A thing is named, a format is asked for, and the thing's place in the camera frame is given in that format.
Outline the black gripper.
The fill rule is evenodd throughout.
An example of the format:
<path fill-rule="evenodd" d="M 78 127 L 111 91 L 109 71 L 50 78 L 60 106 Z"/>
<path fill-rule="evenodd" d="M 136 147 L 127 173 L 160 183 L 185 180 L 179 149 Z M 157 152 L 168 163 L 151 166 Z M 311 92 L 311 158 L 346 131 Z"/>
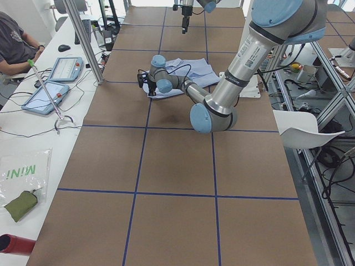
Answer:
<path fill-rule="evenodd" d="M 192 6 L 182 6 L 181 8 L 182 18 L 182 34 L 186 34 L 188 32 L 190 17 L 192 16 Z"/>
<path fill-rule="evenodd" d="M 147 81 L 149 92 L 149 96 L 155 96 L 156 95 L 156 82 L 148 80 Z"/>

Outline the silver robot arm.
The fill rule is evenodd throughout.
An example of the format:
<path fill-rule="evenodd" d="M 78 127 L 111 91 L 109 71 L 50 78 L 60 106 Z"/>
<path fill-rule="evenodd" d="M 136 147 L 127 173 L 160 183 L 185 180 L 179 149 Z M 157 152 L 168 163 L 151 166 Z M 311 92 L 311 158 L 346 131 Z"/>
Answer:
<path fill-rule="evenodd" d="M 197 0 L 198 4 L 202 7 L 203 12 L 211 13 L 220 2 L 218 0 Z M 175 0 L 173 5 L 173 10 L 177 11 L 181 8 L 182 15 L 182 34 L 186 34 L 188 32 L 188 27 L 190 23 L 190 17 L 195 14 L 194 9 L 194 0 Z"/>
<path fill-rule="evenodd" d="M 147 74 L 138 76 L 150 92 L 184 92 L 195 104 L 190 110 L 193 128 L 203 134 L 225 131 L 236 124 L 235 105 L 271 49 L 283 44 L 304 44 L 321 39 L 326 31 L 326 1 L 254 1 L 249 35 L 209 94 L 186 75 L 170 75 L 166 59 L 155 55 Z"/>

